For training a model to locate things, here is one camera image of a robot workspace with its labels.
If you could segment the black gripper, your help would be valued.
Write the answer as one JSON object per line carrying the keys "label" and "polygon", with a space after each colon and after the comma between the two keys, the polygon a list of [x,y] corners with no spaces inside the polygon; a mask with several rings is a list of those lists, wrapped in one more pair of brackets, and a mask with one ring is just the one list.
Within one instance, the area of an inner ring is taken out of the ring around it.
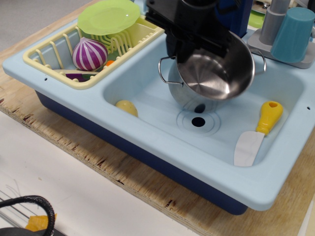
{"label": "black gripper", "polygon": [[225,57],[230,32],[217,19],[217,0],[148,0],[146,20],[164,29],[169,56],[186,62],[195,50]]}

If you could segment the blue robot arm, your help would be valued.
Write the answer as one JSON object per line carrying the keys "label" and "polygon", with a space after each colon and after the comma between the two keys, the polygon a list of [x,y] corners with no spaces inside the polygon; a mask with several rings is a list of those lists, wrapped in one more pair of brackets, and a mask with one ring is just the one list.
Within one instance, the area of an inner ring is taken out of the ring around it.
{"label": "blue robot arm", "polygon": [[164,29],[167,54],[185,62],[195,50],[221,58],[232,47],[232,34],[247,30],[251,0],[148,0],[146,20]]}

